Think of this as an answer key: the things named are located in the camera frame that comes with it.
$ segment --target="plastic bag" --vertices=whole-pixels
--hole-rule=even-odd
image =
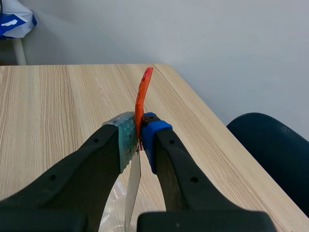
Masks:
[[[33,13],[18,0],[2,0],[0,40],[23,38],[37,25]]]
[[[107,199],[98,230],[99,232],[125,231],[125,203],[126,190],[117,179]],[[134,205],[129,231],[136,231],[137,219],[141,213],[157,210],[158,209],[150,200],[138,194]]]

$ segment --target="wooden table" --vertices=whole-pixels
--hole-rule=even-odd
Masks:
[[[76,150],[104,121],[133,111],[148,66],[0,67],[0,198]],[[173,125],[219,191],[243,208],[268,212],[278,231],[309,231],[309,219],[187,83],[168,65],[152,66],[145,111]],[[141,165],[139,196],[164,209],[144,154]],[[124,185],[128,170],[120,177]]]

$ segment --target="blue and white bag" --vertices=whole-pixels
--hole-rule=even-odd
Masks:
[[[37,25],[33,13],[18,0],[2,0],[0,40],[23,38]]]

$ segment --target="white wall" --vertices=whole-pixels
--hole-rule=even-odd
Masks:
[[[11,40],[0,41],[0,62],[16,64],[15,53]]]
[[[28,64],[170,64],[225,123],[248,112],[309,139],[307,0],[22,0]]]

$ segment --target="chair backrest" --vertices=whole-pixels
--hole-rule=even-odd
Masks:
[[[227,128],[309,217],[309,142],[260,113],[239,116]]]

